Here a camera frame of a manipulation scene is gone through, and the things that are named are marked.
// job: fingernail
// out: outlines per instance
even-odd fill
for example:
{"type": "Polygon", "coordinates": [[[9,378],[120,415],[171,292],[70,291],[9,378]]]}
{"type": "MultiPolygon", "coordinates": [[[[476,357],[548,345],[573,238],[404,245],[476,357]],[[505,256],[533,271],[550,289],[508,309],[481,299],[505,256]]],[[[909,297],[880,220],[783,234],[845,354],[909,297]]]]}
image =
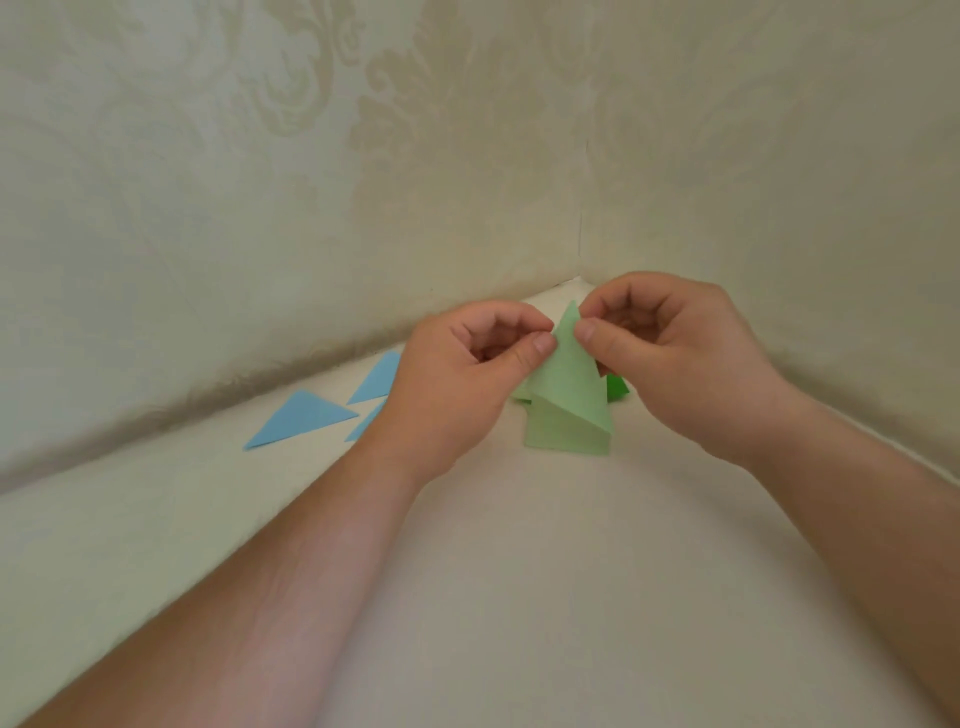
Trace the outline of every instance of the fingernail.
{"type": "Polygon", "coordinates": [[[581,344],[588,343],[596,330],[596,322],[591,319],[581,319],[573,325],[573,335],[577,337],[577,341],[581,344]]]}
{"type": "Polygon", "coordinates": [[[549,353],[553,351],[553,346],[556,343],[552,333],[547,333],[546,331],[538,336],[534,337],[534,348],[540,353],[549,353]]]}

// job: blue paper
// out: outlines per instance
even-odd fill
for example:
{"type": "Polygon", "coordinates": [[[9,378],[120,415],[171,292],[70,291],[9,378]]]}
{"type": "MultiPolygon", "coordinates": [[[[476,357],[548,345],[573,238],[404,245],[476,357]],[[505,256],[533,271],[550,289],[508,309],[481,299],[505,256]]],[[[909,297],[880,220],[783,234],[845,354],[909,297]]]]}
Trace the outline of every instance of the blue paper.
{"type": "Polygon", "coordinates": [[[354,440],[360,437],[360,435],[364,433],[364,430],[367,429],[370,423],[373,422],[373,418],[376,417],[378,414],[380,414],[380,410],[383,409],[383,405],[386,403],[387,401],[384,400],[380,404],[378,404],[373,409],[373,412],[367,415],[367,417],[364,418],[364,421],[353,429],[353,431],[347,436],[347,439],[345,442],[352,443],[354,440]]]}
{"type": "Polygon", "coordinates": [[[290,395],[290,399],[260,427],[260,431],[253,435],[243,449],[259,448],[261,445],[286,440],[288,437],[335,425],[354,417],[360,415],[315,394],[299,390],[290,395]]]}
{"type": "Polygon", "coordinates": [[[353,393],[347,404],[356,404],[360,401],[375,400],[377,397],[386,397],[394,384],[396,365],[400,363],[399,352],[385,353],[363,380],[363,383],[353,393]]]}

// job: left forearm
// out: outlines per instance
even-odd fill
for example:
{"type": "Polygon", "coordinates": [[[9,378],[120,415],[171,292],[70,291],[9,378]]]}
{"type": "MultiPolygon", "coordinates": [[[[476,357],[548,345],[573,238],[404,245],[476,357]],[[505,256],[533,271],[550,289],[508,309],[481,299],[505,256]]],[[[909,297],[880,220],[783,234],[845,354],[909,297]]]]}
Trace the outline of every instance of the left forearm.
{"type": "Polygon", "coordinates": [[[352,450],[25,728],[310,724],[417,486],[352,450]]]}

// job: folded paper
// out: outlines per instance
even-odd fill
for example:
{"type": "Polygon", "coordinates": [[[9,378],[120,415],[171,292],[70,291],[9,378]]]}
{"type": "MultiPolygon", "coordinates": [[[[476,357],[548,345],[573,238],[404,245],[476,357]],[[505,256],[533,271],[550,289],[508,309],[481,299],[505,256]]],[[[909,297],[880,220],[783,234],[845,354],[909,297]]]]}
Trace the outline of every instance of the folded paper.
{"type": "Polygon", "coordinates": [[[360,423],[357,427],[355,427],[355,428],[353,429],[353,431],[347,436],[346,442],[352,443],[352,442],[355,441],[358,437],[360,437],[360,435],[362,435],[362,434],[364,433],[364,430],[367,429],[367,427],[370,425],[370,423],[373,422],[373,418],[375,418],[378,414],[380,414],[380,410],[383,409],[383,405],[384,405],[385,403],[386,403],[386,400],[384,400],[384,401],[382,401],[380,404],[378,404],[378,405],[373,409],[373,412],[371,412],[369,415],[367,415],[367,417],[365,417],[365,418],[363,419],[363,422],[360,423]]]}
{"type": "Polygon", "coordinates": [[[620,401],[630,394],[630,387],[622,376],[607,375],[607,401],[620,401]]]}
{"type": "Polygon", "coordinates": [[[531,396],[530,396],[530,388],[527,386],[527,380],[526,380],[526,379],[524,379],[524,380],[520,383],[520,386],[518,386],[518,387],[514,390],[514,393],[511,394],[510,397],[511,397],[511,399],[514,399],[514,400],[516,400],[516,401],[521,401],[521,402],[530,401],[530,397],[531,397],[531,396]]]}
{"type": "Polygon", "coordinates": [[[613,433],[608,385],[573,335],[579,320],[577,304],[570,302],[553,330],[557,349],[527,378],[531,402],[524,443],[530,448],[606,455],[613,433]]]}
{"type": "Polygon", "coordinates": [[[396,376],[396,366],[399,363],[399,352],[386,352],[373,365],[367,378],[357,387],[357,391],[353,393],[353,397],[347,401],[347,404],[375,400],[377,397],[389,395],[396,376]]]}
{"type": "Polygon", "coordinates": [[[299,390],[260,427],[243,449],[259,448],[359,416],[339,404],[299,390]]]}

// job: green paper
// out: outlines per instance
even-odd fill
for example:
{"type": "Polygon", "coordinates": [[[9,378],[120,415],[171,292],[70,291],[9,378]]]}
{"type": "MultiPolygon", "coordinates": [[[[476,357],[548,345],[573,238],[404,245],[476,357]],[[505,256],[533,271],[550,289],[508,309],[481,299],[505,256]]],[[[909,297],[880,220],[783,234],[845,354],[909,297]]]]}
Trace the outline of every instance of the green paper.
{"type": "Polygon", "coordinates": [[[605,455],[610,452],[613,422],[607,406],[607,383],[596,362],[573,336],[580,320],[576,302],[554,327],[557,350],[526,381],[529,448],[605,455]]]}
{"type": "Polygon", "coordinates": [[[510,398],[512,400],[522,401],[522,402],[528,402],[533,400],[533,396],[530,394],[530,387],[527,385],[526,379],[520,382],[520,386],[518,386],[514,390],[514,393],[510,395],[510,398]]]}
{"type": "Polygon", "coordinates": [[[607,375],[607,401],[620,401],[630,394],[630,387],[622,376],[607,375]]]}

